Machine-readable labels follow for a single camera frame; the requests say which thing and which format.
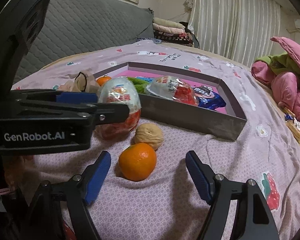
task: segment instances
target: gray quilted headboard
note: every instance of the gray quilted headboard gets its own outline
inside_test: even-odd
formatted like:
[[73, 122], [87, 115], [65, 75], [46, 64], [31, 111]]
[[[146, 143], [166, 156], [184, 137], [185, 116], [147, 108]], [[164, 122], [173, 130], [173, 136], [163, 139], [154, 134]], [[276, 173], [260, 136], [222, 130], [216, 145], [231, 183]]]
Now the gray quilted headboard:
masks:
[[151, 10], [119, 0], [51, 0], [14, 83], [66, 56], [153, 38], [152, 20]]

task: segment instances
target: pink bedsheet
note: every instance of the pink bedsheet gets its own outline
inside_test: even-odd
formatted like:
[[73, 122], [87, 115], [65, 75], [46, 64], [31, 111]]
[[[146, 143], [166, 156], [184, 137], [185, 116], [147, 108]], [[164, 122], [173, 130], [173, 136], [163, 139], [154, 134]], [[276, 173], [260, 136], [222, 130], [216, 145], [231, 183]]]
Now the pink bedsheet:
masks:
[[[300, 147], [284, 121], [254, 78], [245, 69], [205, 55], [140, 41], [131, 45], [78, 55], [61, 60], [49, 68], [21, 80], [13, 88], [52, 88], [73, 80], [77, 73], [91, 73], [127, 61], [196, 69], [223, 79], [247, 116], [247, 123], [235, 142], [157, 123], [165, 141], [157, 150], [157, 166], [144, 181], [132, 182], [120, 177], [117, 160], [130, 145], [126, 140], [102, 141], [91, 138], [86, 151], [37, 155], [27, 167], [22, 190], [30, 201], [40, 181], [68, 180], [82, 173], [102, 150], [112, 157], [112, 164], [98, 199], [89, 207], [92, 220], [103, 240], [195, 239], [209, 206], [202, 201], [185, 166], [185, 156], [194, 150], [203, 163], [230, 180], [253, 178], [264, 191], [263, 183], [271, 174], [280, 194], [279, 208], [272, 214], [280, 239], [289, 240], [300, 227]], [[141, 119], [140, 123], [153, 122]], [[231, 202], [224, 239], [229, 239], [236, 203]], [[66, 208], [63, 215], [71, 224]]]

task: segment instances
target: snack package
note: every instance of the snack package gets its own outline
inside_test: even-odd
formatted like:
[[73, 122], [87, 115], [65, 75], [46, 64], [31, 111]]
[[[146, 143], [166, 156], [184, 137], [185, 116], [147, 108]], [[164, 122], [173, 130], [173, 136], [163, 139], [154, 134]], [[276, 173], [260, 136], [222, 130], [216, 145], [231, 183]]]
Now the snack package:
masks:
[[145, 93], [193, 106], [199, 104], [192, 87], [172, 76], [155, 78], [146, 86]]
[[140, 119], [141, 104], [134, 85], [127, 78], [112, 78], [104, 83], [98, 91], [98, 103], [127, 104], [130, 109], [125, 122], [97, 126], [97, 132], [104, 140], [127, 135], [136, 128]]
[[226, 102], [216, 92], [212, 91], [212, 88], [207, 86], [200, 86], [193, 88], [194, 93], [199, 100], [199, 107], [215, 110], [219, 107], [225, 107]]

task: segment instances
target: curtain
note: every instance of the curtain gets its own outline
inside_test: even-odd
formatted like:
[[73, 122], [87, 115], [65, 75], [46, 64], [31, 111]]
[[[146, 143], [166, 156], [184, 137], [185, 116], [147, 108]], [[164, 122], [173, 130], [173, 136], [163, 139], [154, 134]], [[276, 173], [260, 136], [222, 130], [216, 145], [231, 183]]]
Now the curtain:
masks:
[[200, 49], [251, 67], [269, 55], [279, 35], [280, 5], [274, 0], [193, 0], [189, 30]]

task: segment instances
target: kinder joy egg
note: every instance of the kinder joy egg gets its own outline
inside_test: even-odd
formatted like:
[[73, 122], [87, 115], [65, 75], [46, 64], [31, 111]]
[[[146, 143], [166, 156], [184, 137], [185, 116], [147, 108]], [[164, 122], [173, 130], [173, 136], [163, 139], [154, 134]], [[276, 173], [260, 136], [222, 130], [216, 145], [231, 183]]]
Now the kinder joy egg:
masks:
[[145, 93], [194, 106], [199, 104], [192, 87], [172, 76], [162, 76], [154, 79], [146, 86]]
[[123, 123], [98, 125], [97, 132], [104, 140], [125, 136], [137, 127], [141, 114], [140, 99], [127, 78], [112, 78], [104, 83], [98, 91], [98, 103], [127, 104], [130, 110]]

